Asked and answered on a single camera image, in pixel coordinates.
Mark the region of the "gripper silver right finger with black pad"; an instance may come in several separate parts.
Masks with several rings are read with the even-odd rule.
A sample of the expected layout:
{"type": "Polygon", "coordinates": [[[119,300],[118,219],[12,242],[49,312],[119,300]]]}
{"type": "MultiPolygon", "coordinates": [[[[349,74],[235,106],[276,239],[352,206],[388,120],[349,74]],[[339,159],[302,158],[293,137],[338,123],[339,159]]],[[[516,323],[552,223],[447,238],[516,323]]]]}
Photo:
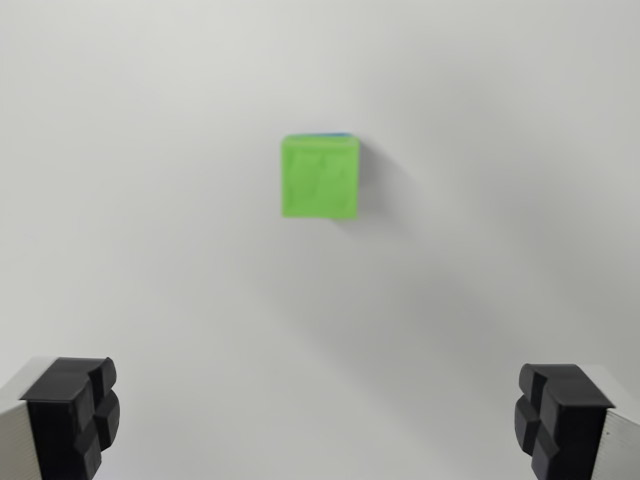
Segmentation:
{"type": "Polygon", "coordinates": [[[604,367],[526,363],[518,384],[515,435],[536,478],[639,478],[639,399],[604,367]]]}

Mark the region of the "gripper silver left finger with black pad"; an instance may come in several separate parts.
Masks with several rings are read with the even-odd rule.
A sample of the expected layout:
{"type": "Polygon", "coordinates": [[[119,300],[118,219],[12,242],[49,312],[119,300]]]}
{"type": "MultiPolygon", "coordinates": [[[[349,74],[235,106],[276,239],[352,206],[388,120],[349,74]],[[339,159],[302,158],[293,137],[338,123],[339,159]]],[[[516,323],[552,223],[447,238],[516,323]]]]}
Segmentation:
{"type": "Polygon", "coordinates": [[[1,477],[92,479],[116,438],[109,358],[31,358],[1,386],[1,477]]]}

